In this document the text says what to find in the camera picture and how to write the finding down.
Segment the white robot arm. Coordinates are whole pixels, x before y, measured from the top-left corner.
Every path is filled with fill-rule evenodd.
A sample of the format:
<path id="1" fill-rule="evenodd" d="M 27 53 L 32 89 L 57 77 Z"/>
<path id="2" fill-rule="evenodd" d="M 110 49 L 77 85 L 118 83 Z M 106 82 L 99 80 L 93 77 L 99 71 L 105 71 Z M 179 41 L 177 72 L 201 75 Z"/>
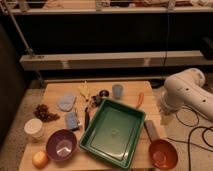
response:
<path id="1" fill-rule="evenodd" d="M 175 113 L 186 104 L 213 122 L 213 94 L 203 89 L 204 84 L 205 75 L 197 68 L 170 75 L 159 98 L 162 111 Z"/>

